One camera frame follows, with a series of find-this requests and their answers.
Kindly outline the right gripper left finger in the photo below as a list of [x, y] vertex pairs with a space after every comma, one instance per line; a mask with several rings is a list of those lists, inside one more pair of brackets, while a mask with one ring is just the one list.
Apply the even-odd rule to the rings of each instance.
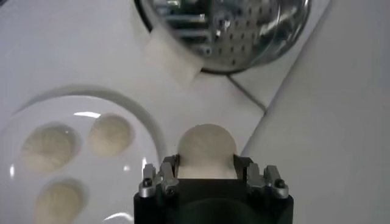
[[158, 172], [153, 164], [145, 164], [143, 166], [143, 179], [138, 187], [138, 195], [141, 198], [151, 198], [156, 196], [159, 189], [167, 197], [174, 196], [178, 192], [179, 165], [179, 155], [165, 157]]

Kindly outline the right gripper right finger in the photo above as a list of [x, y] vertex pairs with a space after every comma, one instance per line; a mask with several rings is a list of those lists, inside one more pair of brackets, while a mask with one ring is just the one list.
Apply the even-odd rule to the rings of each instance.
[[261, 172], [259, 165], [249, 157], [238, 155], [233, 156], [233, 165], [237, 178], [246, 183], [250, 193], [270, 195], [276, 199], [289, 197], [289, 187], [281, 178], [277, 166], [267, 165]]

